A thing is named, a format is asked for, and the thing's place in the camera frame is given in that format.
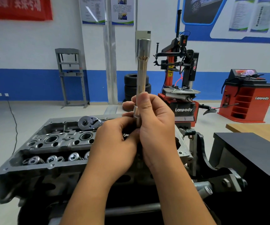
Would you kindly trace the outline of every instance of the forearm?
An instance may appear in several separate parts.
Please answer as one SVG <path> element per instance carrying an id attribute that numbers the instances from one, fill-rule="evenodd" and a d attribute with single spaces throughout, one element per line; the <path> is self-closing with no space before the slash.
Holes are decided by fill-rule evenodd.
<path id="1" fill-rule="evenodd" d="M 93 172 L 85 171 L 65 209 L 60 225 L 104 224 L 110 187 Z"/>
<path id="2" fill-rule="evenodd" d="M 215 224 L 179 158 L 153 168 L 165 224 Z"/>

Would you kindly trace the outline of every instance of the left hand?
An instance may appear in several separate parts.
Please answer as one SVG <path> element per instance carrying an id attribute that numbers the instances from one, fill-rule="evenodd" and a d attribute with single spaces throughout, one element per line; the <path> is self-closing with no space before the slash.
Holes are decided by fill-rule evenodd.
<path id="1" fill-rule="evenodd" d="M 120 117 L 105 121 L 97 129 L 85 173 L 99 178 L 108 188 L 125 174 L 136 155 L 139 129 L 131 132 L 126 140 L 122 134 L 133 121 L 132 117 Z"/>

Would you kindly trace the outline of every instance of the wooden table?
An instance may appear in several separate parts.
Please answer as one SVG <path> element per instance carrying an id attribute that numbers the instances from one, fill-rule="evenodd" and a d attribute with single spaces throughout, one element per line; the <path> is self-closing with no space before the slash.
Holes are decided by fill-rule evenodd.
<path id="1" fill-rule="evenodd" d="M 226 128 L 235 133 L 255 133 L 270 141 L 270 124 L 227 124 Z"/>

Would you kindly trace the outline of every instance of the red banner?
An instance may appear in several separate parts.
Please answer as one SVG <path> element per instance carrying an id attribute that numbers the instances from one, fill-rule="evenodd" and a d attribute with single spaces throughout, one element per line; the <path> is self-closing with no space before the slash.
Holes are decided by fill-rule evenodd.
<path id="1" fill-rule="evenodd" d="M 2 20 L 53 20 L 50 0 L 0 0 Z"/>

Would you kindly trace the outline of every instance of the right hand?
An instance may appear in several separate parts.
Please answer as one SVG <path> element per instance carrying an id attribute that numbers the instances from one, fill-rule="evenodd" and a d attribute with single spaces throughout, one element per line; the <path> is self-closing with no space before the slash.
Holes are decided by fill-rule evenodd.
<path id="1" fill-rule="evenodd" d="M 174 113 L 158 96 L 141 93 L 138 98 L 122 104 L 124 109 L 133 109 L 135 103 L 142 118 L 140 141 L 143 148 L 143 158 L 150 170 L 163 163 L 173 163 L 179 159 L 175 143 Z M 133 116 L 133 112 L 122 116 Z"/>

